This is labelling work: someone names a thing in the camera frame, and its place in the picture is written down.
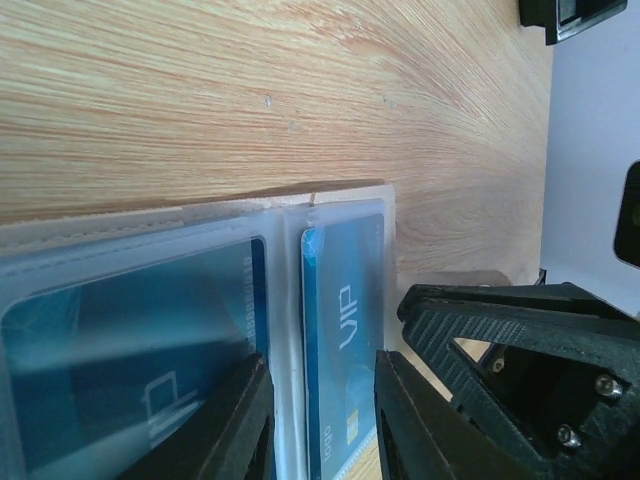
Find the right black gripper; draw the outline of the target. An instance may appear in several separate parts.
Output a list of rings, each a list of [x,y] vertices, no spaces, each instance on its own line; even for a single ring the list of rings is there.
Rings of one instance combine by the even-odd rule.
[[[571,283],[415,285],[397,315],[463,419],[539,478],[638,478],[635,319]]]

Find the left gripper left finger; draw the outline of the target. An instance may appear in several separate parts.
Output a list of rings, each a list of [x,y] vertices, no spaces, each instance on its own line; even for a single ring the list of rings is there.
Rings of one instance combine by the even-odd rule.
[[[181,427],[121,479],[271,479],[274,388],[254,353]]]

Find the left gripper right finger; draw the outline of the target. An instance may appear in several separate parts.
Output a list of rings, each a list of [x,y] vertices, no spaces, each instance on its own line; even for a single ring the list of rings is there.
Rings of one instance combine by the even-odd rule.
[[[376,352],[374,399],[384,479],[535,479],[465,422],[399,352]]]

